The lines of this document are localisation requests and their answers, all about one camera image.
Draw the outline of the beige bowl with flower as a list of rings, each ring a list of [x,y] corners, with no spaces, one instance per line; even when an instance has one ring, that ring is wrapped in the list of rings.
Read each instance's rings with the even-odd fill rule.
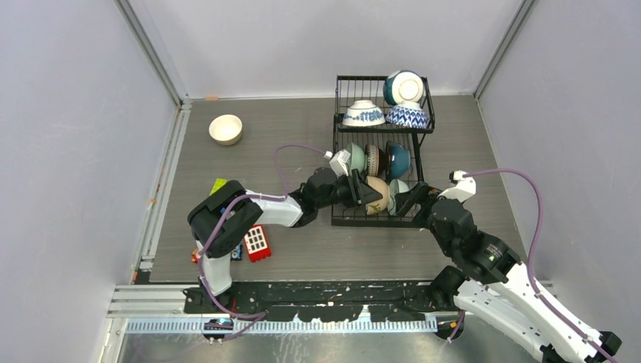
[[[367,176],[366,182],[372,189],[381,194],[381,198],[366,205],[366,214],[368,216],[379,214],[389,205],[389,186],[381,178],[373,176]]]

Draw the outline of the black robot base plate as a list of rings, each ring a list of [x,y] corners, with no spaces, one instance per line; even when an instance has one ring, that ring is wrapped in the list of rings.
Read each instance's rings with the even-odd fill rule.
[[[433,281],[250,281],[215,297],[202,284],[182,293],[187,314],[224,313],[243,321],[353,322],[367,314],[379,323],[434,315],[439,327],[454,327],[469,317]]]

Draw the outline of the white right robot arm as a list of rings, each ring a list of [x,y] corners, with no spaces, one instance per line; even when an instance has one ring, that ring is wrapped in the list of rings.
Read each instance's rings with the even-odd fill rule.
[[[440,190],[420,182],[389,186],[390,211],[405,215],[418,204],[415,222],[428,229],[453,262],[431,284],[441,310],[458,308],[498,329],[538,362],[613,361],[621,339],[572,314],[535,277],[507,243],[481,231],[463,204],[476,182],[461,172]]]

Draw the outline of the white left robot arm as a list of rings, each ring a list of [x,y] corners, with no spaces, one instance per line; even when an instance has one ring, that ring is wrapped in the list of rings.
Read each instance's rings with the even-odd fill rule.
[[[214,313],[231,306],[231,252],[254,225],[300,228],[313,222],[325,207],[360,206],[386,199],[357,170],[337,176],[330,168],[318,168],[285,196],[249,191],[236,180],[227,182],[187,215],[199,244],[204,305]]]

